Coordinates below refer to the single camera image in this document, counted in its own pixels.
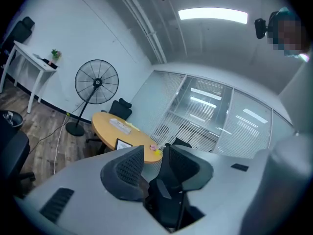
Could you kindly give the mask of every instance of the white wall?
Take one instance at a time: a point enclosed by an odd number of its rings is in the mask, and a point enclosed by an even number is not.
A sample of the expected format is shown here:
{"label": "white wall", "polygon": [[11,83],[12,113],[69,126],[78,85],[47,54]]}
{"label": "white wall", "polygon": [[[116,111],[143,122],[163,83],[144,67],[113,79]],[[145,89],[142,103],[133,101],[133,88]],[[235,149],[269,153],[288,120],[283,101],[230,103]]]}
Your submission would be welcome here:
{"label": "white wall", "polygon": [[241,75],[232,73],[228,70],[217,69],[215,67],[184,62],[172,62],[163,65],[153,65],[152,67],[156,71],[161,70],[193,75],[229,85],[264,102],[288,121],[291,121],[278,95],[263,85],[260,85]]}
{"label": "white wall", "polygon": [[[88,120],[94,112],[109,110],[120,97],[130,102],[152,72],[150,61],[130,29],[105,0],[26,0],[11,25],[25,16],[35,22],[33,33],[25,42],[34,53],[50,59],[53,48],[62,52],[57,72],[48,81],[42,97],[60,109],[72,112],[82,102],[74,79],[78,69],[89,60],[103,59],[112,64],[119,76],[119,87],[109,102],[87,106],[83,118]],[[9,68],[12,76],[18,60],[17,57]],[[22,71],[20,83],[31,90],[37,74],[38,70],[29,64]]]}

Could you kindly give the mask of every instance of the small plant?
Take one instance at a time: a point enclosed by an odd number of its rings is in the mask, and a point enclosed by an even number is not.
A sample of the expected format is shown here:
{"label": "small plant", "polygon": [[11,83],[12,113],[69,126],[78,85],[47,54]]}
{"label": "small plant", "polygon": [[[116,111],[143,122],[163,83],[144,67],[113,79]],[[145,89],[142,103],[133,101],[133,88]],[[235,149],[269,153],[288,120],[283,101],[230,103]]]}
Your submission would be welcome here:
{"label": "small plant", "polygon": [[58,60],[61,57],[61,52],[56,49],[53,49],[51,53],[52,53],[53,59],[55,60]]}

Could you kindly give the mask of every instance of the black baseboard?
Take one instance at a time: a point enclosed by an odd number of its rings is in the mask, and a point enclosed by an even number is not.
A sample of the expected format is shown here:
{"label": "black baseboard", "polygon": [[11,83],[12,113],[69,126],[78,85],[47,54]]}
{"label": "black baseboard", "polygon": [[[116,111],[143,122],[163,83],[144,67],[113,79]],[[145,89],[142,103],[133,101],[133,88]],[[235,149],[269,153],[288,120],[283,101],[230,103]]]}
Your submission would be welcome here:
{"label": "black baseboard", "polygon": [[[11,77],[9,74],[6,74],[6,78],[9,79],[12,83],[15,82],[15,79],[13,77]],[[31,95],[31,91],[29,91],[28,89],[26,89],[23,85],[21,85],[20,83],[18,83],[17,87],[19,87],[23,92],[25,92],[26,94],[28,95]],[[63,113],[66,115],[67,111],[64,111],[56,106],[54,106],[53,104],[50,104],[48,103],[47,101],[44,101],[43,99],[41,99],[41,103],[43,103],[44,105],[50,107],[51,109],[55,110],[55,111],[58,111],[60,113]],[[75,118],[75,119],[78,119],[78,116],[76,115],[73,115],[73,114],[70,114],[70,116],[72,118]],[[87,119],[84,119],[84,118],[81,118],[80,119],[82,122],[85,122],[85,123],[91,123],[91,121],[87,120]]]}

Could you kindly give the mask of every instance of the ceiling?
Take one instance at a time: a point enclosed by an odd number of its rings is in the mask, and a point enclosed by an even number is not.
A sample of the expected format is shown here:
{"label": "ceiling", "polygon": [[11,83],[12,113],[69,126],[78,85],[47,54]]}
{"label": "ceiling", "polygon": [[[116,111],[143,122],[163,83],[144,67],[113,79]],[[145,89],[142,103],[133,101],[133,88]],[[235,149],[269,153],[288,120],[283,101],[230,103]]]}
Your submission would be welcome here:
{"label": "ceiling", "polygon": [[[273,11],[288,6],[284,0],[138,0],[156,31],[168,62],[201,63],[246,76],[280,93],[302,60],[273,50],[267,39],[258,40],[254,20],[268,21]],[[146,37],[121,0],[109,0],[136,37],[150,61],[157,59]],[[178,11],[219,7],[248,13],[247,24],[219,19],[181,21]]]}

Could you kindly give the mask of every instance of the potted plant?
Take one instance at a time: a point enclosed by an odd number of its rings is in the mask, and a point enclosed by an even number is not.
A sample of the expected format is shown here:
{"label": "potted plant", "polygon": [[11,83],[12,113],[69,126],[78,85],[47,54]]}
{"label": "potted plant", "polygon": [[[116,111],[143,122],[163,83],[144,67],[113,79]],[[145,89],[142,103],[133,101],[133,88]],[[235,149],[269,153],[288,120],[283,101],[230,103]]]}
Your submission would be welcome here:
{"label": "potted plant", "polygon": [[52,59],[48,63],[50,66],[52,64],[52,61],[54,61],[56,63],[58,61],[58,59],[61,57],[61,55],[62,55],[61,52],[56,50],[56,49],[53,49],[51,54],[52,54]]}

